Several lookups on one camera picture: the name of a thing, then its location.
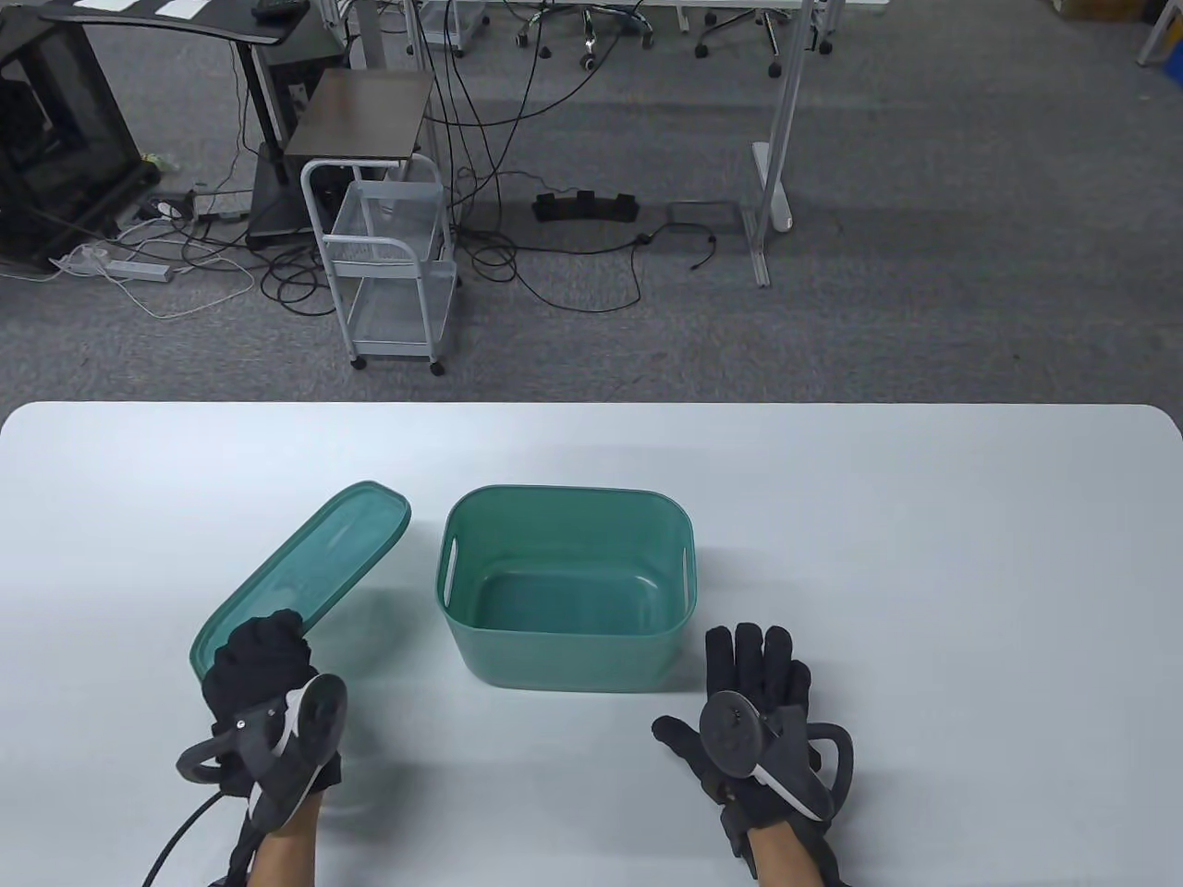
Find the person's left hand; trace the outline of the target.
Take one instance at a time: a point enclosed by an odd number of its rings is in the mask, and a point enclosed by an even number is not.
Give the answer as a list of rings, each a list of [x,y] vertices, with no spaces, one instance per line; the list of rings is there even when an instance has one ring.
[[[313,794],[341,782],[349,708],[341,676],[311,663],[299,613],[237,626],[201,680],[224,794],[248,799],[254,831],[282,831]]]

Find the person's right hand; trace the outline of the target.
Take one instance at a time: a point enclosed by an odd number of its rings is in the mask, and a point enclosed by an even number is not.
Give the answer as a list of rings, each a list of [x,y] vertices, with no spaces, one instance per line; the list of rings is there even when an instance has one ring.
[[[810,708],[812,671],[795,658],[793,637],[782,626],[715,626],[705,635],[706,693],[735,691],[763,716],[782,707]],[[825,834],[825,820],[812,820],[754,777],[723,773],[702,746],[702,736],[672,716],[652,723],[652,734],[684,760],[704,794],[720,810],[720,823],[735,857],[759,883],[841,886],[838,860]]]

